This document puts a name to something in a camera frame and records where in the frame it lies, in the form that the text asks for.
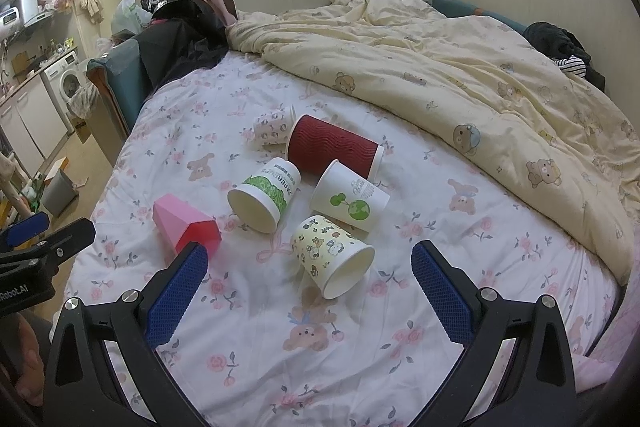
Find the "person's left hand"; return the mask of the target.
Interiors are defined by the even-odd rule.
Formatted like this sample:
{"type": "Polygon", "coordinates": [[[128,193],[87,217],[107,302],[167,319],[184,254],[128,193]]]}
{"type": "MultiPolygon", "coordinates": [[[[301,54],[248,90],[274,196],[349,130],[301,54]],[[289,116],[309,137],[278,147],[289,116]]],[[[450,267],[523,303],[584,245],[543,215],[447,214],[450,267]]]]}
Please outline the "person's left hand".
{"type": "Polygon", "coordinates": [[[41,407],[44,389],[44,364],[35,331],[21,313],[1,319],[1,346],[17,373],[15,390],[33,407],[41,407]]]}

